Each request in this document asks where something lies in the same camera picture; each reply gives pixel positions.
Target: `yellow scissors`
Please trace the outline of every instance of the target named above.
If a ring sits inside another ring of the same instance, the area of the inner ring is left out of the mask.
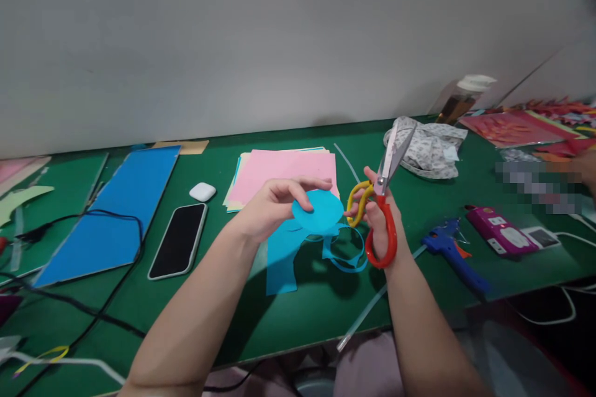
[[[379,167],[379,171],[377,172],[377,181],[373,184],[370,180],[364,181],[362,183],[357,184],[350,192],[350,197],[348,199],[348,208],[347,210],[352,209],[352,204],[354,204],[354,194],[357,193],[359,190],[364,189],[364,194],[360,198],[360,202],[358,204],[358,214],[356,218],[348,217],[348,223],[352,228],[355,228],[364,215],[364,208],[366,206],[366,202],[373,194],[377,196],[377,204],[379,208],[385,215],[385,220],[387,222],[387,235],[388,235],[388,242],[389,245],[387,247],[387,254],[383,259],[378,260],[377,257],[374,255],[373,251],[373,229],[371,228],[370,232],[368,233],[368,237],[366,238],[366,244],[364,245],[366,250],[366,256],[370,263],[377,267],[378,269],[383,269],[389,267],[393,259],[395,259],[395,254],[397,253],[397,233],[395,232],[395,221],[393,220],[393,214],[391,213],[391,207],[388,203],[385,203],[386,199],[386,192],[387,188],[389,187],[389,183],[395,175],[395,172],[399,168],[399,164],[404,158],[405,153],[408,151],[410,147],[410,143],[412,142],[412,137],[414,136],[414,131],[416,128],[414,127],[405,141],[398,147],[395,147],[395,139],[397,138],[397,128],[394,127],[391,129],[391,134],[389,135],[389,141],[387,142],[387,149],[385,149],[385,155],[381,160],[381,166]]]

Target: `paper stack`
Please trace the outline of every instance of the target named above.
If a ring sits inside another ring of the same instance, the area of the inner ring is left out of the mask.
[[[267,180],[299,176],[330,178],[333,182],[331,192],[340,198],[336,184],[335,154],[324,147],[253,150],[238,158],[236,173],[223,205],[229,213],[240,211]]]

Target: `blue glue gun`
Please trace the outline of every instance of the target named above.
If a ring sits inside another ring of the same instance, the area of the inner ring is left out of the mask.
[[[458,252],[454,237],[459,231],[459,220],[449,219],[445,226],[433,228],[428,235],[422,239],[422,244],[432,254],[442,254],[451,268],[455,270],[459,278],[472,290],[484,295],[490,290],[490,284],[478,276]]]

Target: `smartphone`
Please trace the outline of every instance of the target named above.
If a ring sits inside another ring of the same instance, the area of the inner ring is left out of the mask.
[[[197,255],[207,205],[179,207],[169,219],[147,279],[158,280],[188,273]]]

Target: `clear plastic rod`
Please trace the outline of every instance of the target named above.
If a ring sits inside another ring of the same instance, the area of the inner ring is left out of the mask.
[[[424,250],[426,248],[427,248],[426,245],[423,245],[420,248],[418,248],[412,254],[413,258],[416,259],[419,255],[421,255],[424,252]],[[356,321],[354,321],[354,324],[351,325],[351,327],[348,329],[348,332],[345,334],[345,336],[341,339],[341,341],[337,345],[338,352],[341,352],[343,350],[343,348],[346,347],[346,344],[348,343],[348,341],[350,341],[350,339],[356,333],[356,331],[358,330],[358,328],[360,327],[360,325],[362,324],[364,319],[368,316],[368,314],[371,312],[373,307],[377,304],[377,302],[379,302],[379,300],[383,297],[383,295],[385,293],[387,293],[387,284],[385,284],[383,286],[383,288],[380,289],[377,292],[377,294],[373,296],[371,301],[366,305],[366,307],[364,307],[364,310],[362,311],[362,313],[360,315],[358,315],[358,317],[356,318]]]

